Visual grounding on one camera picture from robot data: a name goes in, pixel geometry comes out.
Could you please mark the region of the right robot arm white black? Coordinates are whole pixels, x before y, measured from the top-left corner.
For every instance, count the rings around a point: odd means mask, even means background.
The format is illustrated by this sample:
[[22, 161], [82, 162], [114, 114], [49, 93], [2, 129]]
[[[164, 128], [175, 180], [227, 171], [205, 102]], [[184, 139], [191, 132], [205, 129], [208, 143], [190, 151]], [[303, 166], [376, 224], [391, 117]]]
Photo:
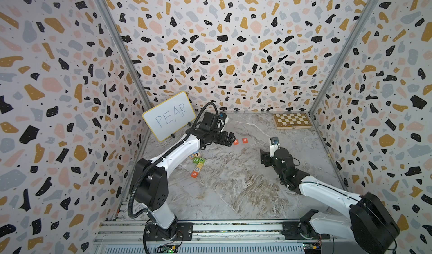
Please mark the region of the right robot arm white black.
[[400, 229], [380, 199], [368, 192], [351, 193], [326, 184], [297, 168], [296, 160], [285, 148], [260, 151], [261, 164], [272, 167], [280, 184], [298, 195], [326, 204], [339, 212], [332, 215], [309, 210], [288, 234], [314, 239], [322, 234], [355, 242], [368, 254], [395, 250]]

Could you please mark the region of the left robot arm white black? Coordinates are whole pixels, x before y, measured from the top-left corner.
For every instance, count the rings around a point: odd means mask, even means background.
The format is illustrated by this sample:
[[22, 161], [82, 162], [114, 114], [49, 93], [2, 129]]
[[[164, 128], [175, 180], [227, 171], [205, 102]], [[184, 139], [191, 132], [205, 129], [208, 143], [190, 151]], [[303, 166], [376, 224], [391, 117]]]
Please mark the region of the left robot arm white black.
[[205, 112], [204, 119], [195, 120], [171, 148], [150, 160], [142, 158], [137, 161], [129, 188], [129, 218], [136, 219], [146, 214], [150, 220], [147, 229], [157, 239], [168, 241], [176, 238], [178, 218], [167, 203], [169, 176], [196, 151], [212, 144], [232, 146], [236, 138], [234, 133], [224, 130], [227, 123], [226, 113]]

